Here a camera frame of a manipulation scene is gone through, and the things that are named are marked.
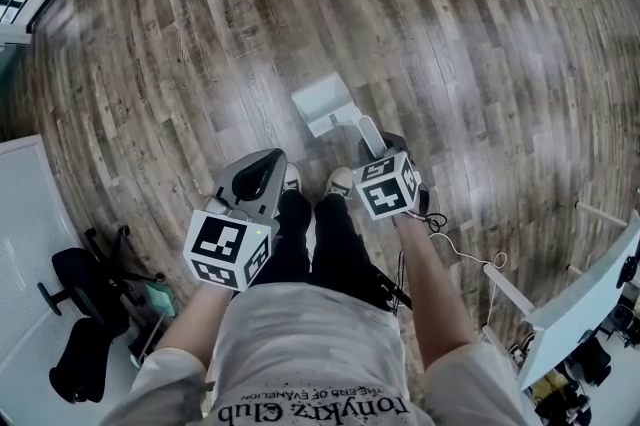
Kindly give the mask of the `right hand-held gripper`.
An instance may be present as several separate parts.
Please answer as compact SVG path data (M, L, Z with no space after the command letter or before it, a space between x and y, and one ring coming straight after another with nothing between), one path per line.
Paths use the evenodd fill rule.
M385 157L378 160L366 141L358 142L358 165L352 172L355 189L374 220L412 209L418 200L421 177L409 157L406 140L394 133L382 132Z

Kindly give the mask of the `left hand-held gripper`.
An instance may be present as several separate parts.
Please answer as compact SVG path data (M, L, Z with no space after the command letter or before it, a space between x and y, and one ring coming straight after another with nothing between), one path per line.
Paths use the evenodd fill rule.
M246 290L272 255L275 212L287 157L282 149L253 152L222 170L215 196L193 212L183 256L195 277ZM254 199L238 204L225 199Z

